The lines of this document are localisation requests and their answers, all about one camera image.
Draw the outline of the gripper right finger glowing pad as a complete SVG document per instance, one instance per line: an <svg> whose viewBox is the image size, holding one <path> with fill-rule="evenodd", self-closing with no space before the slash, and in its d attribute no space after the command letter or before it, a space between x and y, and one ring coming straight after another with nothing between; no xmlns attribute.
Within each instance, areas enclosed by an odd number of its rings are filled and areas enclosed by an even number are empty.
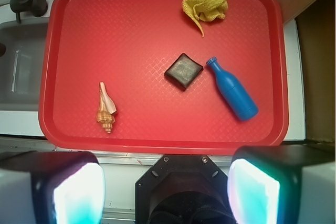
<svg viewBox="0 0 336 224"><path fill-rule="evenodd" d="M335 147L240 147L227 194L237 223L335 223Z"/></svg>

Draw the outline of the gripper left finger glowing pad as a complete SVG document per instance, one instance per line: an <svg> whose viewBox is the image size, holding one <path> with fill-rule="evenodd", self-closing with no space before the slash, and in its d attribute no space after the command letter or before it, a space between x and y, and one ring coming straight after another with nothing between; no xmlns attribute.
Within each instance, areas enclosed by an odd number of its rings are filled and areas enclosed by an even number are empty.
<svg viewBox="0 0 336 224"><path fill-rule="evenodd" d="M105 188L91 152L1 153L1 223L100 223Z"/></svg>

